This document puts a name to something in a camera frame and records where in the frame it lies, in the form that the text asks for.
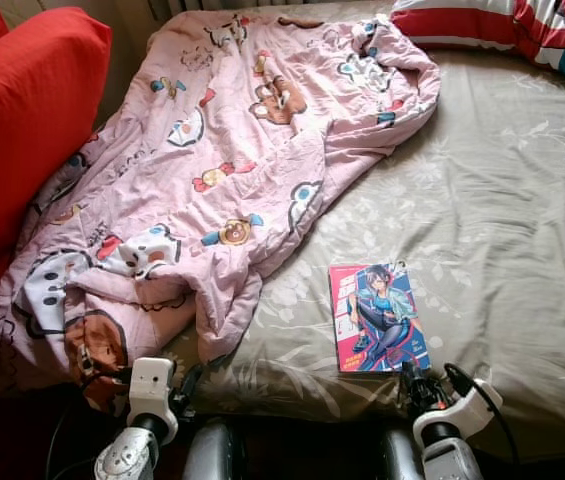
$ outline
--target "cartoon print blanket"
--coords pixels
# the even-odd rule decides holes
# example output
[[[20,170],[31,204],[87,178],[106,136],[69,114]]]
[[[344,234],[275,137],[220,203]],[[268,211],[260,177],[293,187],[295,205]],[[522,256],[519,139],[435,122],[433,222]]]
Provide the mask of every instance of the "cartoon print blanket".
[[[193,319],[203,361],[230,353],[263,278],[438,90],[386,17],[172,19],[120,110],[34,199],[0,283],[0,393],[116,371]],[[110,410],[123,391],[99,378],[86,395]]]

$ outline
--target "comic book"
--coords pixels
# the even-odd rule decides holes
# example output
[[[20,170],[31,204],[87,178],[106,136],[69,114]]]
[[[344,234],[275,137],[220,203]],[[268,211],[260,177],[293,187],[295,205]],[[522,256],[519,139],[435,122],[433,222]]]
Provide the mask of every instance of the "comic book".
[[[329,268],[338,365],[342,372],[425,370],[429,354],[403,263]]]

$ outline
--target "bed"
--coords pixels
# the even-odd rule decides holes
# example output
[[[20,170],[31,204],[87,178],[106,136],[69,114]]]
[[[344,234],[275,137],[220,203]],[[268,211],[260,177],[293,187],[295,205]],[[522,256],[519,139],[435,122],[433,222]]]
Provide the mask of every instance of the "bed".
[[[390,5],[243,14],[357,21]],[[524,459],[565,455],[565,78],[484,51],[431,58],[441,69],[437,111],[266,279],[238,348],[200,380],[198,412],[400,415],[397,376],[338,373],[327,268],[402,260],[433,372],[451,361],[491,381]],[[182,378],[199,361],[195,327],[162,354]],[[474,446],[507,455],[493,426]]]

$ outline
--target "black cable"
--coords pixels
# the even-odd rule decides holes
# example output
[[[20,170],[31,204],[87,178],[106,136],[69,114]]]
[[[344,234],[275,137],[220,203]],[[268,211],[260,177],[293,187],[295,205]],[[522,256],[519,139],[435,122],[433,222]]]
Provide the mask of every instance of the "black cable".
[[[84,465],[87,465],[87,464],[93,463],[93,462],[95,462],[95,457],[91,457],[91,458],[87,458],[85,460],[80,460],[79,462],[75,462],[73,465],[69,465],[68,467],[65,467],[62,470],[60,470],[57,473],[57,475],[55,477],[53,477],[53,480],[59,480],[61,477],[63,477],[67,473],[69,473],[71,470],[75,470],[76,468],[83,467]]]
[[[484,389],[480,387],[480,385],[478,385],[477,382],[473,380],[473,378],[471,378],[471,376],[469,376],[468,373],[466,373],[457,365],[454,365],[453,363],[445,363],[444,370],[446,370],[446,373],[451,378],[453,377],[457,378],[458,376],[460,376],[465,382],[468,382],[473,388],[475,388],[477,392],[480,394],[480,396],[484,399],[484,401],[487,403],[487,405],[493,412],[493,415],[500,423],[500,426],[502,427],[504,434],[506,435],[506,439],[509,442],[509,447],[511,448],[511,460],[513,462],[513,465],[519,467],[520,456],[518,455],[518,447],[515,444],[515,440],[513,439],[513,434],[511,433],[511,429],[509,428],[509,425],[506,423],[506,420],[504,420],[504,417],[500,413],[498,407],[495,405],[495,403],[493,403],[491,397],[489,397],[489,394],[486,393]]]
[[[120,378],[120,377],[124,377],[125,375],[128,376],[129,372],[130,372],[130,368],[129,369],[123,369],[119,372],[98,372],[95,375],[93,375],[92,377],[87,378],[86,381],[82,385],[80,385],[80,394],[84,393],[84,391],[88,388],[88,386],[91,385],[91,383],[93,381],[97,380],[98,378],[102,378],[102,377]],[[49,451],[46,455],[46,469],[44,471],[45,480],[52,480],[51,479],[51,458],[53,456],[53,445],[55,444],[55,439],[58,436],[60,428],[62,427],[62,424],[66,420],[66,417],[69,415],[69,412],[71,411],[72,407],[73,407],[73,402],[69,402],[68,405],[66,406],[66,408],[64,409],[64,411],[62,412],[62,415],[58,419],[58,423],[55,425],[55,430],[53,431],[53,435],[51,436],[51,443],[49,445]],[[73,468],[73,467],[77,467],[77,466],[81,466],[81,465],[82,465],[81,462],[77,462],[70,467]]]

